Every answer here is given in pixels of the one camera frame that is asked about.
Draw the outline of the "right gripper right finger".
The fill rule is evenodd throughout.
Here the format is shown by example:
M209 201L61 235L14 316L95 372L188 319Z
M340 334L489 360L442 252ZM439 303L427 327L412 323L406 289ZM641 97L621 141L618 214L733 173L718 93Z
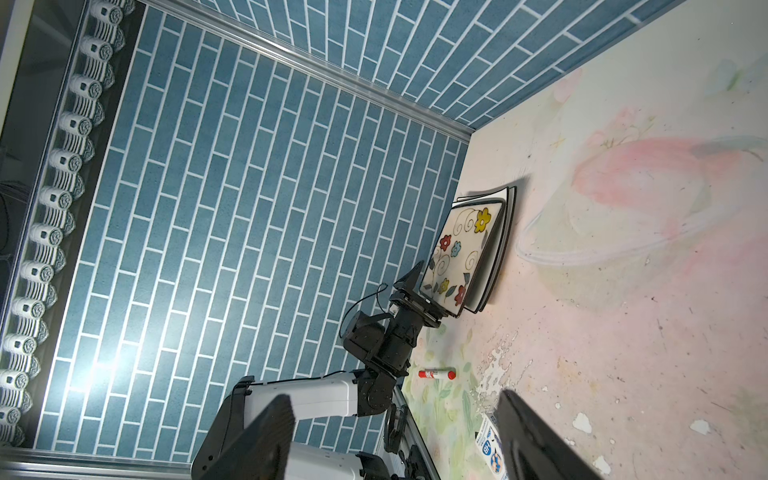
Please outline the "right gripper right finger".
M495 413L509 479L601 479L513 390L500 393Z

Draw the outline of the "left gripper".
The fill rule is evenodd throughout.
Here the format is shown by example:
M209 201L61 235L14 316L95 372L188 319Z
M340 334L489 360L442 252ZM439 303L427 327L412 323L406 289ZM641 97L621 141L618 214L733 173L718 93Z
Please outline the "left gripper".
M390 303L400 310L407 310L421 317L426 327L439 327L444 312L439 305L418 293L419 281L424 261L419 261L414 267L397 280L397 289L390 296Z

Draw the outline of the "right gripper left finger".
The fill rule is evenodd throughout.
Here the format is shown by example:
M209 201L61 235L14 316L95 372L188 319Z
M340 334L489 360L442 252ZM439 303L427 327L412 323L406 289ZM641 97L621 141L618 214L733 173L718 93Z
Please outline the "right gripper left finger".
M199 479L283 479L295 417L287 395L274 397L251 421L244 394L229 396L197 454Z

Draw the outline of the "black square plate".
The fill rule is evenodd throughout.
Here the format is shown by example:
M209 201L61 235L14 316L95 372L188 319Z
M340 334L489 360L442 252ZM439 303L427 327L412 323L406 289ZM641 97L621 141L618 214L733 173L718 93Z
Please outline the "black square plate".
M420 293L457 317L472 285L478 263L504 209L501 200L475 201L453 207L428 260Z

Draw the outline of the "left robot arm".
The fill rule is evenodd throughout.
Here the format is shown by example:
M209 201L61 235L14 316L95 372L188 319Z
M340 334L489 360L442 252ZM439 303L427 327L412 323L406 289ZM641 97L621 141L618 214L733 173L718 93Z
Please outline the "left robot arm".
M420 332L437 328L438 306L418 291L422 266L398 279L387 310L355 313L342 335L362 366L321 377L258 382L242 377L223 400L191 467L194 479L435 479L436 468L399 383L407 376ZM381 456L338 453L293 441L301 420L386 417Z

